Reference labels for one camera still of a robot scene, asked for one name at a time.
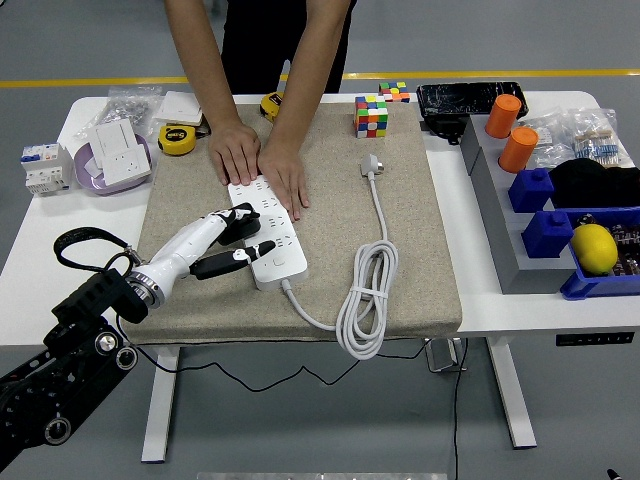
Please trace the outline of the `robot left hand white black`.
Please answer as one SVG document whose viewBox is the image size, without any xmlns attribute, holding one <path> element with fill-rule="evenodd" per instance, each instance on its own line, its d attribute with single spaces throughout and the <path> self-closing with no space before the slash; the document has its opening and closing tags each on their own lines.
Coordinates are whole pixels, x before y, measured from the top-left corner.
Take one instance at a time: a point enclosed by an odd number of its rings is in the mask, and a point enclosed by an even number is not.
<svg viewBox="0 0 640 480">
<path fill-rule="evenodd" d="M 176 280 L 189 275 L 205 280 L 244 268 L 276 248 L 272 240 L 207 257 L 215 243 L 229 245 L 260 230 L 260 214 L 245 202 L 211 212 L 183 227 L 150 260 L 133 268 L 127 282 L 152 309 L 162 306 Z"/>
</svg>

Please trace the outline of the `person's right hand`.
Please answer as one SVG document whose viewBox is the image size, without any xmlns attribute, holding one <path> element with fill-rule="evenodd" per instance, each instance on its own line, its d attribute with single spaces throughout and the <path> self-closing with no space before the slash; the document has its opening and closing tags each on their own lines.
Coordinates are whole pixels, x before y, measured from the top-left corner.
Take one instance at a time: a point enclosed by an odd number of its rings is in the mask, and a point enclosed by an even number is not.
<svg viewBox="0 0 640 480">
<path fill-rule="evenodd" d="M 248 185 L 255 180 L 260 147 L 256 132 L 242 122 L 214 126 L 208 151 L 220 183 Z"/>
</svg>

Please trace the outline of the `person's left hand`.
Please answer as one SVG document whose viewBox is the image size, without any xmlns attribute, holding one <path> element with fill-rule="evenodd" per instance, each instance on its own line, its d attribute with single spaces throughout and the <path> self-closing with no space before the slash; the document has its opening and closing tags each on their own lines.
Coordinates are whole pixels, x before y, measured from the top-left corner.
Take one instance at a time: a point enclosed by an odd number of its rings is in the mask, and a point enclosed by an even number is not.
<svg viewBox="0 0 640 480">
<path fill-rule="evenodd" d="M 269 141 L 260 151 L 258 167 L 291 221 L 300 220 L 310 205 L 300 146 Z"/>
</svg>

